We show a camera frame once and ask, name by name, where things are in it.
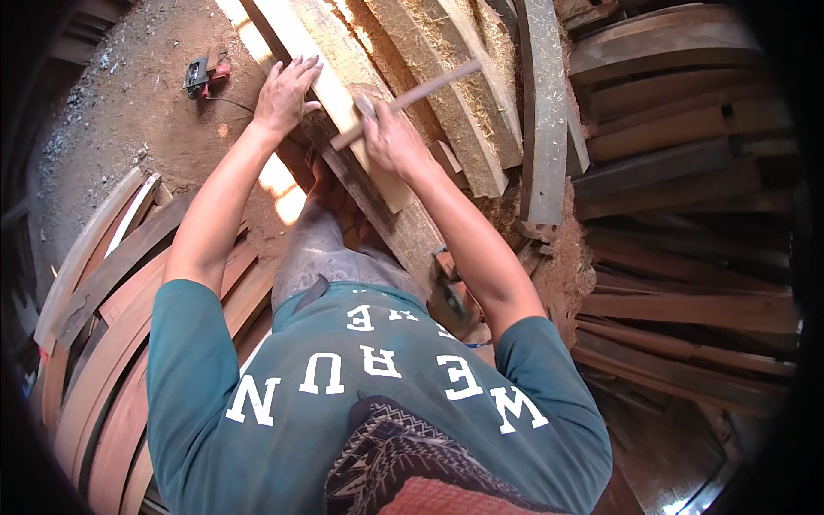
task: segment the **man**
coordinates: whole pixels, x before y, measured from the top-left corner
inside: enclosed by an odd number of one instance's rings
[[[148,442],[173,513],[588,513],[606,428],[529,277],[386,104],[367,149],[418,195],[483,307],[497,371],[435,323],[362,230],[343,246],[335,180],[315,186],[242,377],[218,300],[260,171],[302,116],[317,57],[278,63],[255,118],[198,192],[166,260],[149,342]]]

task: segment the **forearm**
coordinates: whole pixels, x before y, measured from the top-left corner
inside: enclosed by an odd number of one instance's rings
[[[164,282],[189,279],[220,294],[249,193],[278,143],[278,135],[254,123],[246,127],[186,212],[166,259]]]
[[[408,174],[438,226],[466,286],[484,309],[493,341],[527,316],[546,316],[541,300],[506,241],[434,161]]]

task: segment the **man's right arm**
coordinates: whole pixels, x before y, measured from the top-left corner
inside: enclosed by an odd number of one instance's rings
[[[515,322],[546,318],[532,281],[506,241],[432,158],[411,125],[383,102],[375,104],[375,111],[377,122],[364,120],[370,157],[418,195],[483,308],[495,344]]]

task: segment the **shirt print we run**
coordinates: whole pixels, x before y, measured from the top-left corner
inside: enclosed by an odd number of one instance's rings
[[[369,307],[370,306],[368,304],[362,304],[354,308],[352,311],[348,311],[346,313],[346,317],[351,321],[346,325],[346,328],[361,332],[374,331],[375,327],[372,325],[372,318],[369,315]],[[420,319],[412,315],[411,311],[400,311],[394,309],[389,310],[389,321],[412,321],[413,323],[419,322],[424,325],[429,323],[429,320],[421,322]],[[442,325],[434,321],[433,323],[435,324],[435,327],[432,329],[438,333],[438,336],[457,340],[457,338],[449,334],[449,332],[444,329]],[[374,355],[375,349],[372,347],[360,345],[360,349],[363,351],[363,371],[365,373],[370,376],[393,377],[398,379],[402,378],[401,374],[395,367],[395,362],[392,360],[395,356],[393,351],[378,349],[377,352],[381,355],[379,358]],[[311,395],[317,395],[319,393],[319,388],[315,384],[315,370],[319,359],[329,359],[332,364],[330,382],[325,389],[325,394],[335,395],[344,393],[345,386],[340,383],[341,357],[336,353],[325,352],[314,353],[309,358],[306,376],[303,379],[303,383],[298,386],[298,391]],[[447,368],[447,374],[450,382],[459,382],[461,379],[466,381],[466,388],[461,390],[455,390],[453,388],[445,389],[443,393],[446,395],[447,399],[461,400],[466,399],[467,397],[482,395],[484,393],[484,389],[478,385],[475,377],[472,375],[469,363],[467,363],[464,358],[461,356],[441,355],[437,356],[436,360],[438,366],[446,365],[448,363],[457,363],[457,367]],[[248,396],[252,409],[255,413],[257,423],[268,426],[273,425],[274,419],[269,415],[269,412],[272,407],[272,398],[274,396],[275,387],[280,384],[280,382],[280,377],[270,377],[266,379],[264,382],[266,390],[263,401],[261,402],[260,394],[258,393],[257,386],[255,385],[255,379],[249,374],[244,375],[241,378],[241,384],[235,394],[235,400],[232,403],[232,407],[226,411],[226,417],[243,424],[246,420],[246,416],[242,413],[242,411],[246,403],[246,397]],[[516,418],[520,419],[522,407],[524,405],[526,405],[530,415],[532,416],[533,429],[549,423],[549,420],[538,410],[537,406],[535,406],[535,404],[533,404],[522,391],[514,385],[509,385],[509,387],[515,394],[514,399],[510,399],[508,397],[506,386],[500,386],[489,390],[489,394],[495,399],[495,407],[497,408],[503,422],[500,426],[501,434],[516,432],[515,428],[507,420],[507,411],[510,411]]]

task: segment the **gray pants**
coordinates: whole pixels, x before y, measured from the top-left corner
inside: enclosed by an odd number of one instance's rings
[[[272,309],[293,294],[309,289],[318,274],[330,283],[359,281],[397,288],[426,305],[420,288],[395,261],[374,229],[364,236],[357,252],[347,249],[338,216],[326,207],[323,199],[310,195],[292,228],[286,257],[274,277]]]

